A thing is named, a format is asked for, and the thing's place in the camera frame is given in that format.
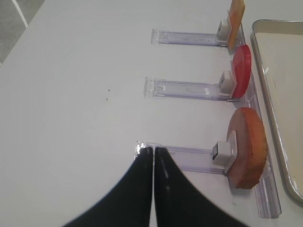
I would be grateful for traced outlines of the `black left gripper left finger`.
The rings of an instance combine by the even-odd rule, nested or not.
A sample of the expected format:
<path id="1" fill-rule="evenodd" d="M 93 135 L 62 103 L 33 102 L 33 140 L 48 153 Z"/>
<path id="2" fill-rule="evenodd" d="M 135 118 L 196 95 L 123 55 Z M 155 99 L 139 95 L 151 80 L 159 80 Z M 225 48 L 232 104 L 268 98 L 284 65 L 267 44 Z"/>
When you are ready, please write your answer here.
<path id="1" fill-rule="evenodd" d="M 115 187 L 67 227 L 148 227 L 152 206 L 153 149 L 143 148 Z"/>

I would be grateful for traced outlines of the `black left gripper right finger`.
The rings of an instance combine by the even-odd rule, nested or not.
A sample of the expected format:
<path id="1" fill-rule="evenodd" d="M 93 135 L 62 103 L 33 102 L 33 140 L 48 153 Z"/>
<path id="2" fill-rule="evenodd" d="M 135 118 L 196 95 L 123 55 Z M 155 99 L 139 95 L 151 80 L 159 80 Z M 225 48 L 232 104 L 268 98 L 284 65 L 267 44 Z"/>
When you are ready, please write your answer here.
<path id="1" fill-rule="evenodd" d="M 183 175 L 166 148 L 155 149 L 154 199 L 159 227 L 244 227 Z"/>

